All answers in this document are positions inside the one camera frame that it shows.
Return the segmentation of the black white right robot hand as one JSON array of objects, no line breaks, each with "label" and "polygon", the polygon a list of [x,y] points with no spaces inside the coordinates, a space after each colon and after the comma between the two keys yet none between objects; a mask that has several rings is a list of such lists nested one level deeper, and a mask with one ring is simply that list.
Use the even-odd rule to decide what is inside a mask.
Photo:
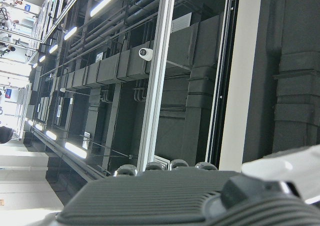
[{"label": "black white right robot hand", "polygon": [[320,147],[279,151],[241,171],[208,162],[120,167],[85,185],[45,226],[317,226]]}]

